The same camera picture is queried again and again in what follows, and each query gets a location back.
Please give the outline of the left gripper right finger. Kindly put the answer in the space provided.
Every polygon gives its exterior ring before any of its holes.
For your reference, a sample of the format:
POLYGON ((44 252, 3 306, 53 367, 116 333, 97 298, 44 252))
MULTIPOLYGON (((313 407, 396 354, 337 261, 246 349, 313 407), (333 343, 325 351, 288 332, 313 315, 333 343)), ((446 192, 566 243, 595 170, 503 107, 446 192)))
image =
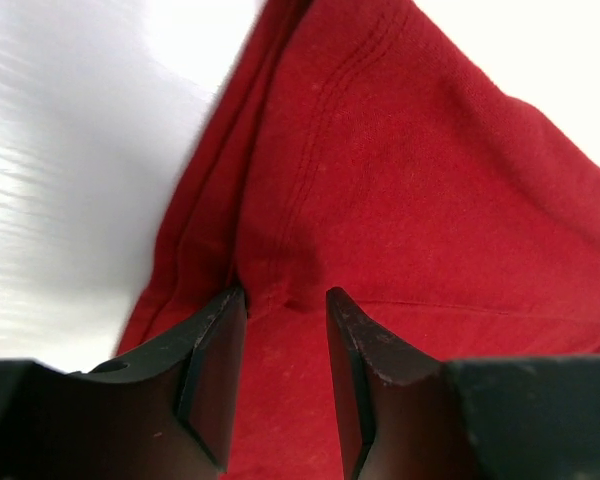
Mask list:
POLYGON ((342 289, 326 327, 348 479, 600 479, 600 355, 441 362, 342 289))

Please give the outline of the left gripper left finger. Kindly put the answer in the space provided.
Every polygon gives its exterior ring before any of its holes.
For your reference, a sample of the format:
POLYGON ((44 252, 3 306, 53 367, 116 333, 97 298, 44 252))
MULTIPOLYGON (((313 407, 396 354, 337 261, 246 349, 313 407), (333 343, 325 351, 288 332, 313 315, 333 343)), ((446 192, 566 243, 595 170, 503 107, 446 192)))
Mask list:
POLYGON ((88 373, 0 360, 0 479, 216 479, 229 466, 242 290, 88 373))

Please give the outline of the red t-shirt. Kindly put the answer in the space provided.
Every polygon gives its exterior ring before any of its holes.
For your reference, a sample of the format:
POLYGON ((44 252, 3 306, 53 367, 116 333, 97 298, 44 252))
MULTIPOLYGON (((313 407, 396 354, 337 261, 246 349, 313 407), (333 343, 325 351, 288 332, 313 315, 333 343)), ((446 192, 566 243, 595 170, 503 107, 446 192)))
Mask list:
POLYGON ((327 290, 440 360, 600 354, 600 169, 415 3, 269 1, 120 350, 233 284, 229 477, 338 479, 327 290))

